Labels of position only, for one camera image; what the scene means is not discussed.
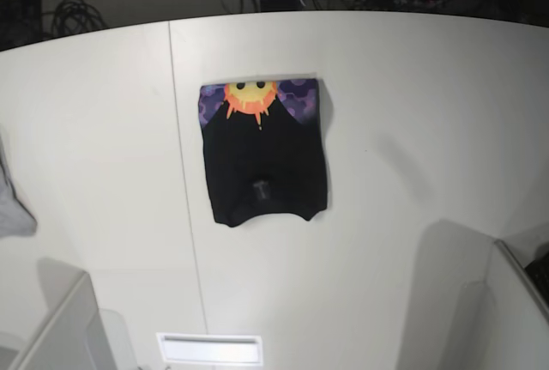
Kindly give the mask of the black T-shirt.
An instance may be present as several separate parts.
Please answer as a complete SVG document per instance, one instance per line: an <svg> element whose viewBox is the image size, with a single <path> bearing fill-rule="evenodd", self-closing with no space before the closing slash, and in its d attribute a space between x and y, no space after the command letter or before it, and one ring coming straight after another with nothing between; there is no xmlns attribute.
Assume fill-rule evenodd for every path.
<svg viewBox="0 0 549 370"><path fill-rule="evenodd" d="M315 78L204 85L198 118L215 222L310 221L328 207L320 90Z"/></svg>

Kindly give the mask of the white bin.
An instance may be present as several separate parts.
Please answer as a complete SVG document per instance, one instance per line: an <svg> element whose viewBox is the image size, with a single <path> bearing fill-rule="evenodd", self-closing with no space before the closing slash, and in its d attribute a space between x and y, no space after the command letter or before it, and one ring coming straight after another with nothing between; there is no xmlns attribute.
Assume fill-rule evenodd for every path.
<svg viewBox="0 0 549 370"><path fill-rule="evenodd" d="M53 258L36 263L44 304L1 291L2 369L139 369L124 318L103 309L89 273Z"/></svg>

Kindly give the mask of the grey cloth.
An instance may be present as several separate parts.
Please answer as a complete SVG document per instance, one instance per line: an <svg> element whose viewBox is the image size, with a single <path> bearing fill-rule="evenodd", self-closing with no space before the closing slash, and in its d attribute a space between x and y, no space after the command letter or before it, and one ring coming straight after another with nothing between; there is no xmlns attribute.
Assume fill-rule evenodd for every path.
<svg viewBox="0 0 549 370"><path fill-rule="evenodd" d="M30 237L36 234L37 221L18 200L1 144L1 238Z"/></svg>

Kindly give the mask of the black keyboard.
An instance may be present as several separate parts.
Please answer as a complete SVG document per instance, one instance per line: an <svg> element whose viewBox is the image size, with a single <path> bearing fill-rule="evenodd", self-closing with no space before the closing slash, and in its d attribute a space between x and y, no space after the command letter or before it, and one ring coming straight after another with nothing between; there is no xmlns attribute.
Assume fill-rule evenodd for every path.
<svg viewBox="0 0 549 370"><path fill-rule="evenodd" d="M525 271L546 304L549 303L549 254L530 263Z"/></svg>

